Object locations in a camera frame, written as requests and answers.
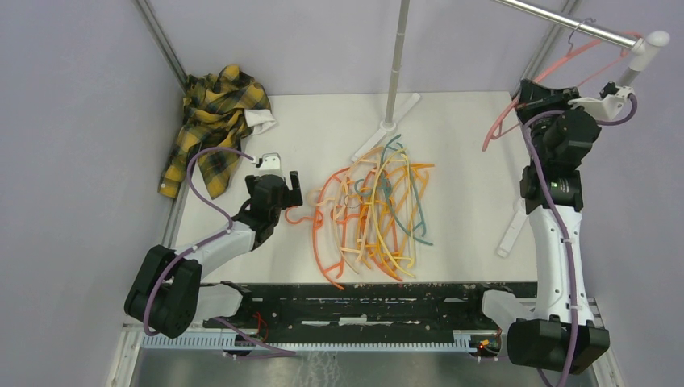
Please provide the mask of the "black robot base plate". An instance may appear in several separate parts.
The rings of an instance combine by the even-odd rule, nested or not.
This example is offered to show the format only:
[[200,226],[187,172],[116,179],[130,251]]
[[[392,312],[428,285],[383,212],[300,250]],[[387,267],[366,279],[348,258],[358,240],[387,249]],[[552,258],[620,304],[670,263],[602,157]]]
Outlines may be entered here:
[[447,343],[454,331],[493,331],[482,313],[487,290],[535,298],[534,282],[243,284],[235,316],[267,343]]

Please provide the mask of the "beige hanger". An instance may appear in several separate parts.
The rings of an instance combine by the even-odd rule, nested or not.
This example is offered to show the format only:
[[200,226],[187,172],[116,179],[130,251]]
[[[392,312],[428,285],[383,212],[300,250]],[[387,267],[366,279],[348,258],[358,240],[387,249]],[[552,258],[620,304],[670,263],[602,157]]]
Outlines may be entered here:
[[[354,253],[355,260],[361,260],[366,267],[370,266],[365,259],[365,242],[370,221],[363,213],[363,209],[367,205],[353,188],[354,182],[349,176],[359,164],[375,164],[369,170],[369,174],[376,173],[379,169],[381,150],[381,147],[375,147],[354,160],[348,167],[333,173],[321,188],[311,191],[307,197],[309,204],[314,208],[311,221],[315,262],[324,278],[337,288],[342,287],[339,279],[344,275],[346,268],[359,273],[355,263],[348,259],[349,254]],[[318,233],[327,223],[331,225],[338,256],[338,261],[329,267],[321,263],[318,239]]]

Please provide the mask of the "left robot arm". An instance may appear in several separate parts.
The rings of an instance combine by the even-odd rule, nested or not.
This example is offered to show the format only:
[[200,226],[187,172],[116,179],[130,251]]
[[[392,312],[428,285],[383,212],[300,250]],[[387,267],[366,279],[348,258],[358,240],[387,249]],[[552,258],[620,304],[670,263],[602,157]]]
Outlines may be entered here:
[[156,245],[148,250],[127,298],[124,312],[144,324],[149,335],[175,339],[196,318],[224,317],[246,327],[254,308],[234,285],[202,285],[202,280],[238,256],[259,248],[278,225],[283,210],[303,204],[298,172],[249,175],[249,198],[232,224],[181,248]]

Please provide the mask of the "teal hanger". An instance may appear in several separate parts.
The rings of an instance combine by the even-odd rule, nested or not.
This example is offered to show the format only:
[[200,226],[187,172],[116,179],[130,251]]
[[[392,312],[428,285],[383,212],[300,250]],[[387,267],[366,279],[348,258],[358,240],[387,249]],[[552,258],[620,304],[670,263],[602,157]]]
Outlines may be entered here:
[[422,197],[429,181],[431,164],[414,164],[401,135],[391,137],[379,156],[380,177],[372,187],[363,187],[362,180],[352,185],[360,198],[376,195],[389,220],[383,226],[397,227],[412,243],[432,246],[428,240],[428,225]]

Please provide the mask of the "yellow hanger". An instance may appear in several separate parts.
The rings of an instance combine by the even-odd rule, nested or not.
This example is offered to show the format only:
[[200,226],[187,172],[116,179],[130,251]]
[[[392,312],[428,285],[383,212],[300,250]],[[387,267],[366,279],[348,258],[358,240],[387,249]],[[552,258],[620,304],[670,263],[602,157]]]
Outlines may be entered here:
[[[380,169],[375,173],[373,184],[380,177]],[[384,227],[383,223],[390,218],[376,195],[369,200],[370,225],[373,226],[379,260],[388,274],[401,281],[404,277],[415,279],[411,271],[417,261],[417,243],[412,243],[397,227]]]

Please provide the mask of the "amber hanger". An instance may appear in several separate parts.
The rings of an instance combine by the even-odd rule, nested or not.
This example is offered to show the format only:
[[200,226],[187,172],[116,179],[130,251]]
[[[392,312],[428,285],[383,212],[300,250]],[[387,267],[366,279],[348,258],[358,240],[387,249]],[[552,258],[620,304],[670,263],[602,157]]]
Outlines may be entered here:
[[351,268],[377,268],[397,281],[413,277],[422,223],[414,169],[397,163],[350,168],[337,177],[339,197],[329,219],[340,258]]
[[431,246],[423,208],[433,163],[394,156],[378,161],[352,185],[360,205],[360,260],[372,260],[394,277],[413,277],[419,246]]

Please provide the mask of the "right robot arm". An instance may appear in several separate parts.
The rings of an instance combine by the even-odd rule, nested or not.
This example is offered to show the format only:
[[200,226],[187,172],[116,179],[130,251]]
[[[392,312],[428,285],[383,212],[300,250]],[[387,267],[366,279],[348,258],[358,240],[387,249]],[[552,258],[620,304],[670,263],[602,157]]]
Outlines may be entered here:
[[530,163],[520,195],[536,245],[537,298],[529,317],[507,330],[513,364],[578,375],[610,347],[598,327],[583,282],[579,231],[584,206],[578,170],[601,132],[596,120],[570,103],[575,87],[550,89],[520,82],[517,118]]

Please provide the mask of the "pink hanger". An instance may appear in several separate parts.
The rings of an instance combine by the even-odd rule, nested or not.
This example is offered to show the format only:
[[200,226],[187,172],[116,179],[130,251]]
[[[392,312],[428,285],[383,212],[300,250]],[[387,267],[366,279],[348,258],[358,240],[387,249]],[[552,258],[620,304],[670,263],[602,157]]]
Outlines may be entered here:
[[[591,40],[589,43],[582,45],[579,48],[570,48],[569,51],[559,58],[558,60],[554,61],[551,63],[549,67],[547,67],[545,70],[543,70],[538,76],[533,78],[533,81],[536,83],[541,83],[545,78],[549,77],[550,75],[554,74],[557,72],[559,69],[561,69],[563,66],[567,65],[570,61],[572,61],[574,58],[580,56],[581,54],[588,52],[592,48],[595,48],[599,46],[602,43],[601,40],[599,39],[594,39]],[[629,48],[621,48],[619,51],[619,55],[610,63],[604,65],[602,68],[600,68],[598,71],[595,73],[592,73],[589,75],[587,78],[584,80],[580,81],[577,84],[577,87],[580,87],[584,84],[586,84],[588,81],[598,77],[602,73],[606,72],[608,69],[611,67],[617,65],[619,62],[623,61],[625,58],[628,57],[628,55],[632,52],[631,49]],[[499,114],[499,116],[493,121],[490,129],[485,135],[485,138],[482,143],[482,148],[481,150],[485,152],[490,143],[492,141],[495,141],[497,139],[502,138],[504,135],[509,133],[510,131],[513,131],[517,127],[520,127],[520,124],[517,123],[516,125],[504,130],[503,129],[503,124],[504,120],[506,117],[514,110],[515,106],[519,102],[519,97],[513,97],[509,104],[502,110],[502,112]]]

